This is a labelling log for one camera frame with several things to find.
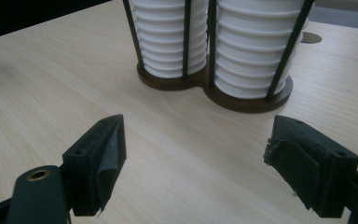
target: wooden table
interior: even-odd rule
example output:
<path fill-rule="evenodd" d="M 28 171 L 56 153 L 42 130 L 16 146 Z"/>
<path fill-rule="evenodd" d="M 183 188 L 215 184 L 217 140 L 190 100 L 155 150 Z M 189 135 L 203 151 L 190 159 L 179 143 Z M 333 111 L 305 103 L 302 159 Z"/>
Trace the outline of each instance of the wooden table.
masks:
<path fill-rule="evenodd" d="M 128 159 L 99 217 L 75 223 L 346 223 L 305 209 L 263 162 L 274 116 L 301 119 L 358 154 L 358 29 L 311 22 L 286 105 L 226 110 L 201 88 L 156 91 L 137 77 L 121 1 L 0 36 L 0 201 L 16 178 L 62 163 L 97 120 L 121 113 Z"/>

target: table surface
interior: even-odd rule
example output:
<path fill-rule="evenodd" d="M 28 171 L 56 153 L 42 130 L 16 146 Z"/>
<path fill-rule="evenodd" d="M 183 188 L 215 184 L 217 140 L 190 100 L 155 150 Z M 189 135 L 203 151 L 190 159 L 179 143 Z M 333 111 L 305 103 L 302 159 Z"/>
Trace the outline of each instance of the table surface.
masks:
<path fill-rule="evenodd" d="M 305 209 L 263 162 L 275 115 L 307 122 L 358 154 L 358 29 L 310 22 L 287 104 L 242 114 L 201 88 L 141 82 L 121 1 L 0 36 L 0 201 L 22 173 L 62 164 L 97 120 L 123 114 L 128 159 L 98 217 L 74 223 L 346 223 Z"/>

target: stacked white cups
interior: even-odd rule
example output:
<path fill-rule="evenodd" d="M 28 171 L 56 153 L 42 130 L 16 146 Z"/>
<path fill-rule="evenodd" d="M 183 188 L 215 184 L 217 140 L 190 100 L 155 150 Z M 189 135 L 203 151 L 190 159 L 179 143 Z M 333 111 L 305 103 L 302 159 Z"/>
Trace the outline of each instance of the stacked white cups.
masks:
<path fill-rule="evenodd" d="M 217 2 L 215 85 L 240 99 L 266 97 L 304 0 Z M 275 93 L 284 88 L 295 54 L 296 48 Z"/>
<path fill-rule="evenodd" d="M 176 78 L 183 73 L 184 0 L 131 0 L 145 69 L 151 75 Z M 189 75 L 206 64 L 207 1 L 193 0 L 188 50 Z"/>

